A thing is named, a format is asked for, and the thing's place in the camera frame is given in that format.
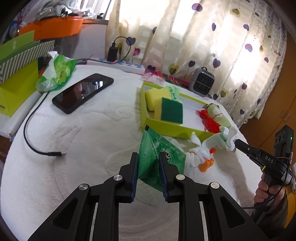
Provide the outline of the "right hand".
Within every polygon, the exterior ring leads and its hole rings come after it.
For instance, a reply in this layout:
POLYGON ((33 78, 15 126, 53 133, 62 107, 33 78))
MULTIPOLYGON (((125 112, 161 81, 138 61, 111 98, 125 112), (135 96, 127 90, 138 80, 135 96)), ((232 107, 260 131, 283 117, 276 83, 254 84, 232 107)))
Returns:
POLYGON ((265 179, 266 175, 262 174, 257 190, 255 191, 254 202, 262 203, 268 198, 268 194, 270 194, 274 196, 272 207, 277 207, 285 198, 285 190, 280 190, 281 186, 279 185, 268 186, 265 179))

